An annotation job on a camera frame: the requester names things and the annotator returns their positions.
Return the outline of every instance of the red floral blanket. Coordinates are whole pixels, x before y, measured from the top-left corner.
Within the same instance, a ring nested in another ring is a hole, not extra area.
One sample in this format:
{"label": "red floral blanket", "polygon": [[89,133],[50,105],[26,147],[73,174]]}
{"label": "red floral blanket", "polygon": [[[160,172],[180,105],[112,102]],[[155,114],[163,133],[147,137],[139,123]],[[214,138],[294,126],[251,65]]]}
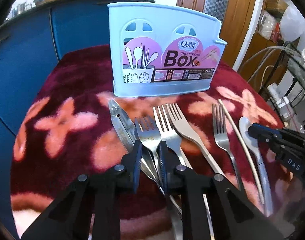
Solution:
{"label": "red floral blanket", "polygon": [[[151,98],[116,98],[108,45],[66,54],[49,75],[27,112],[17,135],[11,168],[11,203],[19,235],[73,179],[80,174],[103,172],[127,153],[110,121],[108,100],[114,98],[134,121],[153,106],[177,103],[191,126],[222,168],[227,178],[236,178],[226,152],[214,141],[212,104],[221,98],[236,124],[246,116],[272,128],[282,123],[266,102],[223,62],[210,89],[205,92]],[[258,191],[231,125],[227,124],[230,146],[238,163],[248,198],[262,211]],[[212,174],[211,168],[191,142],[181,145],[197,173]],[[275,210],[283,201],[291,175],[276,163],[274,153],[261,146],[271,185]],[[122,239],[159,235],[171,239],[171,222],[166,202],[156,185],[140,174],[136,195],[120,199]]]}

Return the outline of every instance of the white spoon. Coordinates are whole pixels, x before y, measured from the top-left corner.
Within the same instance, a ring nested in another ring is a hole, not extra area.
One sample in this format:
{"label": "white spoon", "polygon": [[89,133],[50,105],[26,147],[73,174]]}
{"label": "white spoon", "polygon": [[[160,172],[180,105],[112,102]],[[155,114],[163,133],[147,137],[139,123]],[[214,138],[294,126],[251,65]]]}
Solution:
{"label": "white spoon", "polygon": [[137,67],[138,67],[138,60],[142,57],[142,55],[143,55],[143,50],[141,48],[139,48],[139,47],[136,47],[134,49],[134,57],[135,57],[135,60],[136,60],[136,67],[135,67],[135,69],[137,69]]}
{"label": "white spoon", "polygon": [[158,52],[153,53],[152,56],[150,57],[148,63],[145,65],[145,68],[146,68],[150,63],[152,63],[157,57],[158,57]]}
{"label": "white spoon", "polygon": [[257,167],[259,171],[259,177],[261,181],[263,196],[265,200],[264,209],[265,216],[269,217],[273,214],[273,205],[272,205],[272,197],[270,184],[268,180],[268,175],[266,171],[265,164],[263,162],[261,153],[258,148],[258,141],[255,138],[252,138],[248,134],[248,128],[251,126],[249,119],[245,116],[239,119],[239,131],[241,133],[242,138],[245,141],[245,144],[251,150],[256,158]]}
{"label": "white spoon", "polygon": [[128,57],[128,61],[129,61],[129,65],[131,67],[131,69],[134,69],[134,65],[132,64],[132,55],[131,55],[131,49],[129,47],[125,48],[127,57]]}

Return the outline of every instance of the white plastic bag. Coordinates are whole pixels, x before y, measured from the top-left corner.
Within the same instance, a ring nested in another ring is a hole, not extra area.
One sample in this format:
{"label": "white plastic bag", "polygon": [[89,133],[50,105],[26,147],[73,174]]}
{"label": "white plastic bag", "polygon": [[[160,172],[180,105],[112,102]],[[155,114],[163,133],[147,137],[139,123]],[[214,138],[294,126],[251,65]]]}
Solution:
{"label": "white plastic bag", "polygon": [[290,2],[280,21],[280,32],[285,41],[294,41],[305,31],[305,18]]}

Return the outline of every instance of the screw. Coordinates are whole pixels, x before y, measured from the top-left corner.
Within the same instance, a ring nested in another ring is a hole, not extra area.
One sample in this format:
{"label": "screw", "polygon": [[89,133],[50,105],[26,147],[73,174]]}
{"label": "screw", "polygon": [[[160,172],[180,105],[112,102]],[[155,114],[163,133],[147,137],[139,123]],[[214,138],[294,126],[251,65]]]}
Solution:
{"label": "screw", "polygon": [[223,181],[223,175],[217,173],[214,175],[214,179],[217,181]]}
{"label": "screw", "polygon": [[122,165],[122,164],[117,164],[117,165],[115,166],[115,171],[122,171],[124,168],[125,168],[124,165]]}
{"label": "screw", "polygon": [[79,180],[79,181],[85,181],[87,178],[88,178],[88,177],[87,177],[87,175],[85,175],[85,174],[81,174],[81,175],[78,176],[78,180]]}
{"label": "screw", "polygon": [[186,169],[186,166],[179,164],[176,166],[176,169],[177,171],[184,171]]}

